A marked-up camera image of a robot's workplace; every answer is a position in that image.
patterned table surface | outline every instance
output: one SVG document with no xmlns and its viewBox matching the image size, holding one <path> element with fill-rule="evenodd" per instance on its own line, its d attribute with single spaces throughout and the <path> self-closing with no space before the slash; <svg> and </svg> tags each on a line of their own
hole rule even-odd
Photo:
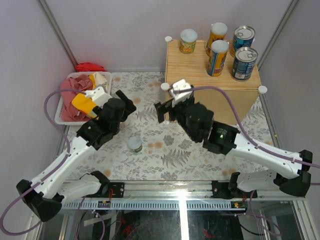
<svg viewBox="0 0 320 240">
<path fill-rule="evenodd" d="M 69 176 L 79 179 L 99 170 L 111 180 L 228 180 L 233 172 L 251 173 L 267 168 L 238 157 L 214 154 L 192 142 L 176 123 L 157 121 L 154 103 L 163 102 L 163 72 L 121 72 L 112 81 L 111 95 L 122 90 L 137 110 L 121 123 L 120 132 L 95 154 L 82 161 Z M 242 121 L 251 137 L 272 144 L 265 114 L 258 98 Z M 71 126 L 71 140 L 79 127 Z M 131 136 L 140 136 L 142 151 L 127 147 Z"/>
</svg>

white basket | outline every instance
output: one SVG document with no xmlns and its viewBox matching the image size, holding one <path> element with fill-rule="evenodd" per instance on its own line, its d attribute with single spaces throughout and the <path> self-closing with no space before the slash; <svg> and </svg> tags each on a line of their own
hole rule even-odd
<svg viewBox="0 0 320 240">
<path fill-rule="evenodd" d="M 107 89 L 107 93 L 110 94 L 111 92 L 111 85 L 112 85 L 112 74 L 108 71 L 80 71 L 80 72 L 73 72 L 70 73 L 66 78 L 76 78 L 78 76 L 80 76 L 81 74 L 90 76 L 93 73 L 100 73 L 102 76 L 104 76 L 108 81 L 108 89 Z M 69 126 L 80 126 L 82 124 L 85 124 L 85 121 L 63 121 L 61 119 L 61 113 L 62 113 L 62 109 L 63 109 L 63 105 L 64 105 L 64 100 L 62 97 L 60 97 L 60 101 L 58 104 L 58 107 L 56 109 L 55 112 L 55 116 L 54 116 L 54 121 L 55 123 L 59 124 L 59 125 L 69 125 Z"/>
</svg>

red cloth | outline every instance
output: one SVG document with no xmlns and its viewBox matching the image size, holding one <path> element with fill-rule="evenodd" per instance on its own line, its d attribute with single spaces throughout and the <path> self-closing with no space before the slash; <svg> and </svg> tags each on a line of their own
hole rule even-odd
<svg viewBox="0 0 320 240">
<path fill-rule="evenodd" d="M 69 77 L 64 80 L 60 89 L 77 89 L 80 91 L 92 90 L 94 84 L 89 79 L 87 75 L 81 74 L 76 78 Z M 90 117 L 88 117 L 85 113 L 80 112 L 72 105 L 72 100 L 77 95 L 77 92 L 73 91 L 63 91 L 61 92 L 61 96 L 63 98 L 63 107 L 61 113 L 61 119 L 65 122 L 81 122 L 88 121 Z"/>
<path fill-rule="evenodd" d="M 75 66 L 77 72 L 106 72 L 103 66 L 91 62 L 82 62 Z"/>
</svg>

white wall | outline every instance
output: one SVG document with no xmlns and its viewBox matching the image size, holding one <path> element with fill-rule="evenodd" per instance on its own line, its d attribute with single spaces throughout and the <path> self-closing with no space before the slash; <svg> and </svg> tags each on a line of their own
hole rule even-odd
<svg viewBox="0 0 320 240">
<path fill-rule="evenodd" d="M 291 0 L 47 0 L 79 62 L 112 71 L 165 69 L 165 36 L 191 28 L 207 39 L 211 23 L 251 25 L 262 55 Z"/>
<path fill-rule="evenodd" d="M 36 0 L 0 2 L 0 212 L 19 194 L 16 184 L 39 174 L 53 159 L 59 134 L 44 115 L 45 97 L 73 72 Z M 49 104 L 53 117 L 58 96 Z M 31 211 L 22 201 L 4 225 L 26 229 Z M 0 232 L 0 239 L 22 239 Z"/>
<path fill-rule="evenodd" d="M 313 152 L 320 164 L 320 1 L 300 1 L 261 67 L 261 81 L 271 115 L 284 148 Z M 312 182 L 320 169 L 312 168 Z M 307 194 L 314 222 L 320 230 L 320 187 Z"/>
</svg>

bamboo surface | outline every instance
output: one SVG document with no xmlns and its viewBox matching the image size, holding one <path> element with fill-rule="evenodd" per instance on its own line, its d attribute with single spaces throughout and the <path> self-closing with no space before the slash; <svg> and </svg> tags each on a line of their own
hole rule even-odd
<svg viewBox="0 0 320 240">
<path fill-rule="evenodd" d="M 246 81 L 237 81 L 231 77 L 234 58 L 228 51 L 224 67 L 220 76 L 209 76 L 206 64 L 209 57 L 206 53 L 206 40 L 197 40 L 194 52 L 183 54 L 179 50 L 179 39 L 168 44 L 166 61 L 166 79 L 168 84 L 173 84 L 180 79 L 185 79 L 195 87 L 216 86 L 222 89 L 256 90 L 260 85 L 260 76 L 257 65 L 254 66 L 251 78 Z"/>
</svg>

